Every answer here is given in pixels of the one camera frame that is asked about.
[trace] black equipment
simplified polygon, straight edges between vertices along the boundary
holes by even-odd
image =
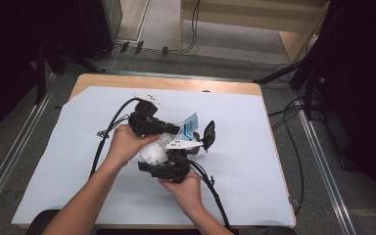
[[[323,64],[325,64],[324,55],[329,50],[330,42],[337,35],[336,28],[342,23],[342,18],[345,16],[346,10],[350,7],[351,4],[347,2],[331,2],[329,10],[325,13],[326,19],[319,33],[319,37],[313,44],[312,48],[306,53],[305,57],[274,74],[264,78],[255,79],[253,80],[253,83],[265,84],[286,75],[289,72],[296,71],[289,82],[289,86],[294,90],[298,90],[307,81],[305,88],[304,111],[307,119],[311,120],[311,96],[315,85],[321,83],[322,80],[320,79],[322,72],[319,70]]]
[[[135,112],[130,114],[129,125],[137,136],[150,134],[177,134],[179,126],[154,117],[158,108],[151,102],[140,100]]]
[[[203,142],[203,147],[207,150],[215,140],[215,123],[212,120],[204,130],[204,139],[200,140],[200,135],[195,132],[197,141]],[[200,147],[193,149],[170,149],[166,151],[168,161],[164,164],[138,163],[139,170],[151,173],[152,177],[169,179],[174,183],[180,183],[185,175],[191,170],[188,155],[197,155]]]

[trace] aluminum rail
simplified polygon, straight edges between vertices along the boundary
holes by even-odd
[[[11,172],[14,169],[18,159],[20,158],[32,131],[34,130],[36,124],[41,118],[42,113],[44,112],[48,104],[48,101],[51,98],[56,80],[56,76],[52,73],[48,78],[49,89],[47,94],[43,97],[42,101],[38,105],[35,105],[32,109],[31,113],[28,116],[28,119],[23,125],[23,128],[21,129],[16,140],[11,146],[11,149],[9,150],[4,161],[0,165],[0,193],[2,192],[2,189],[4,188],[5,183],[11,175]]]
[[[298,100],[296,103],[298,105],[303,104],[300,100]],[[301,118],[302,125],[304,126],[307,139],[309,140],[310,147],[315,156],[315,160],[322,176],[322,180],[325,184],[329,199],[331,200],[335,215],[337,216],[338,222],[341,226],[341,230],[345,235],[355,235],[356,232],[351,220],[350,213],[337,186],[337,183],[335,182],[331,169],[329,168],[328,162],[316,136],[312,122],[306,118],[304,111],[300,111],[299,116]]]

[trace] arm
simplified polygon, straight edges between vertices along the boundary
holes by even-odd
[[[129,125],[121,125],[116,129],[102,165],[53,218],[43,234],[90,234],[121,168],[143,146],[158,139],[159,136],[138,138]]]
[[[232,234],[204,208],[201,200],[201,181],[196,174],[189,172],[180,184],[171,183],[166,179],[159,179],[159,181],[173,194],[176,203],[197,226],[201,234]]]

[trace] black cable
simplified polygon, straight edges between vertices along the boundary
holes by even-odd
[[[298,159],[299,171],[300,171],[300,176],[301,176],[301,196],[300,196],[300,200],[299,200],[299,205],[294,211],[295,215],[298,214],[298,212],[300,211],[300,209],[302,207],[302,203],[304,202],[305,179],[304,179],[304,170],[303,170],[302,162],[301,162],[301,156],[299,155],[298,148],[296,146],[295,140],[292,137],[291,131],[290,131],[289,126],[287,124],[287,120],[294,117],[296,114],[298,114],[303,109],[303,105],[291,106],[294,102],[296,102],[299,99],[303,99],[303,97],[298,97],[296,99],[293,99],[286,106],[286,108],[283,111],[269,114],[270,117],[273,117],[273,116],[276,116],[276,115],[279,115],[279,114],[283,114],[283,117],[272,126],[272,130],[279,127],[282,123],[285,125],[286,131],[288,133],[289,138],[291,139],[292,145],[293,145],[295,153],[296,153],[296,157]]]
[[[201,177],[203,177],[204,182],[209,187],[212,195],[214,196],[216,205],[218,206],[219,211],[221,212],[222,219],[224,220],[224,227],[230,230],[231,229],[230,228],[230,223],[228,222],[228,218],[227,218],[227,215],[225,214],[224,207],[222,206],[222,203],[221,203],[221,201],[219,199],[219,196],[216,193],[216,191],[215,191],[215,189],[214,189],[214,187],[212,185],[212,182],[209,180],[209,177],[207,176],[206,171],[199,164],[195,163],[194,161],[191,161],[191,160],[183,158],[183,157],[178,157],[178,156],[175,156],[175,158],[176,159],[180,159],[180,160],[182,160],[184,162],[189,163],[191,166],[194,167],[194,169],[196,169],[201,174]]]
[[[197,23],[198,23],[199,13],[200,13],[200,0],[197,1],[197,4],[195,5],[195,8],[194,8],[194,13],[192,14],[192,19],[191,19],[192,41],[191,41],[190,45],[187,48],[182,49],[180,51],[169,50],[169,53],[177,52],[178,54],[185,54],[185,53],[188,53],[188,52],[191,51],[191,49],[197,43]]]
[[[102,150],[103,150],[103,146],[105,145],[105,141],[107,139],[107,137],[109,136],[109,132],[112,130],[113,126],[115,126],[115,122],[116,122],[116,119],[118,118],[118,115],[120,115],[120,113],[123,111],[123,109],[131,102],[133,101],[141,101],[141,99],[139,98],[132,98],[128,101],[126,101],[126,103],[124,103],[120,109],[117,111],[117,113],[115,114],[115,116],[113,117],[111,123],[109,124],[108,128],[106,129],[106,134],[103,135],[103,139],[100,141],[99,143],[99,147],[97,148],[97,151],[96,151],[96,156],[94,157],[94,161],[93,161],[93,166],[91,167],[91,171],[90,171],[90,176],[89,178],[94,174],[94,172],[96,172],[96,167],[97,167],[97,162],[99,162],[99,158],[100,158],[100,154],[102,153]]]
[[[287,117],[287,118],[281,118],[279,121],[277,121],[273,126],[271,126],[271,129],[272,130],[275,130],[277,127],[279,127],[280,125],[282,125],[285,121],[287,121],[288,119],[290,119],[290,118],[293,118],[296,114],[298,114],[299,113],[299,111],[301,111],[302,110],[302,108],[296,108],[295,109],[295,112],[291,115],[291,116],[289,116],[289,117]]]
[[[122,121],[127,120],[127,119],[129,119],[128,116],[127,116],[126,118],[122,117],[121,119],[119,119],[118,121],[116,121],[116,122],[113,124],[113,126],[117,126],[117,125],[119,125]],[[107,135],[106,138],[109,138],[108,130],[101,130],[101,131],[97,132],[97,136],[99,136],[99,137],[102,137],[102,138],[103,138],[105,135]]]
[[[302,168],[301,156],[299,155],[298,148],[296,147],[295,140],[292,137],[291,131],[289,130],[289,127],[288,127],[286,120],[283,123],[285,124],[286,131],[288,132],[289,138],[292,141],[293,148],[295,149],[296,158],[298,159],[299,172],[300,172],[300,175],[301,175],[301,198],[300,198],[300,201],[299,201],[299,205],[295,210],[295,215],[298,215],[298,212],[302,207],[302,203],[304,202],[304,193],[305,193],[304,170]]]

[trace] white paper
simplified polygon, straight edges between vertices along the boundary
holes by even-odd
[[[197,163],[215,179],[214,187],[230,224],[295,225],[260,96],[112,87],[89,87],[63,106],[14,224],[30,224],[40,212],[60,209],[85,184],[101,140],[96,133],[107,128],[133,93],[160,99],[155,117],[167,122],[177,123],[197,113],[201,136],[209,122],[215,121],[215,142],[207,154],[201,150]],[[120,116],[133,112],[135,105],[129,104]],[[138,170],[139,160],[134,158],[120,171],[96,223],[191,225],[157,179]],[[204,183],[202,193],[206,209],[222,223]]]

